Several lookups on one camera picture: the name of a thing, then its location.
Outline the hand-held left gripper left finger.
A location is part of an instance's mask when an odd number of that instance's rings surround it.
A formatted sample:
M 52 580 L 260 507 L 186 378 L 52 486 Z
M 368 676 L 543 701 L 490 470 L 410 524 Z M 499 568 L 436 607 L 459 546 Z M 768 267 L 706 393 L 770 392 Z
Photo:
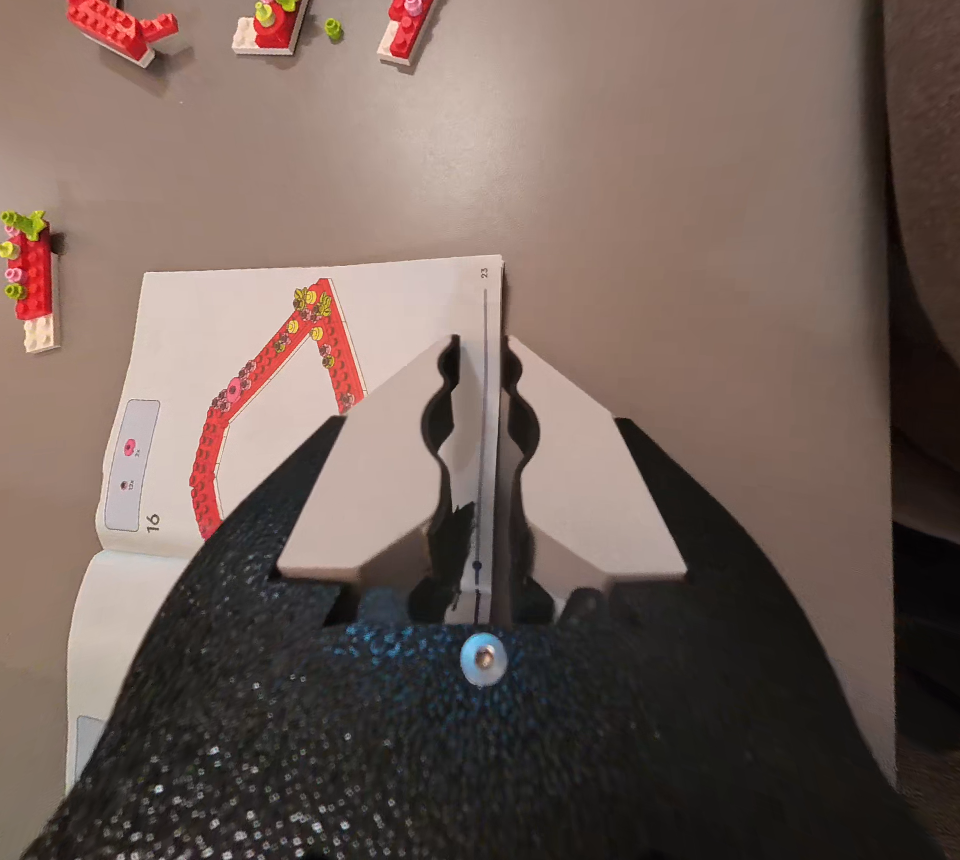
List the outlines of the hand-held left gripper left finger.
M 474 531 L 474 503 L 454 506 L 440 457 L 460 355 L 460 337 L 443 337 L 342 417 L 278 558 L 283 577 L 391 590 L 408 612 L 454 606 Z

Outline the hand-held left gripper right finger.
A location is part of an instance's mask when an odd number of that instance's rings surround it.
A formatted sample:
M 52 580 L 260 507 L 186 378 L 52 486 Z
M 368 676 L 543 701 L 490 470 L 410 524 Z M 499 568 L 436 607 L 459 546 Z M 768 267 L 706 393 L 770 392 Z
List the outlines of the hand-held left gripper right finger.
M 503 348 L 510 619 L 550 624 L 577 590 L 688 572 L 613 413 L 511 336 Z

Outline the lego instruction booklet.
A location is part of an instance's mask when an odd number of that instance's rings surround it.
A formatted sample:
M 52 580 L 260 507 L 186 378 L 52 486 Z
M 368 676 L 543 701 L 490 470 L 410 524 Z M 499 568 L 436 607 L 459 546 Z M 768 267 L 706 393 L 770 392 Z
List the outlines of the lego instruction booklet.
M 84 770 L 176 578 L 227 515 L 329 416 L 450 334 L 455 427 L 440 455 L 473 505 L 453 623 L 490 618 L 503 259 L 150 272 L 102 463 L 102 545 L 67 648 L 65 789 Z

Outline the red lego segment lime flowers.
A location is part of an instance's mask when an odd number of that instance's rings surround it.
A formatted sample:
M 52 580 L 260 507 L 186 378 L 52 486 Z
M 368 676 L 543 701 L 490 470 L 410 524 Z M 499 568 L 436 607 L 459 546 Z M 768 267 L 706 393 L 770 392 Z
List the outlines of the red lego segment lime flowers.
M 45 211 L 2 212 L 2 287 L 23 326 L 28 354 L 61 346 L 59 253 Z

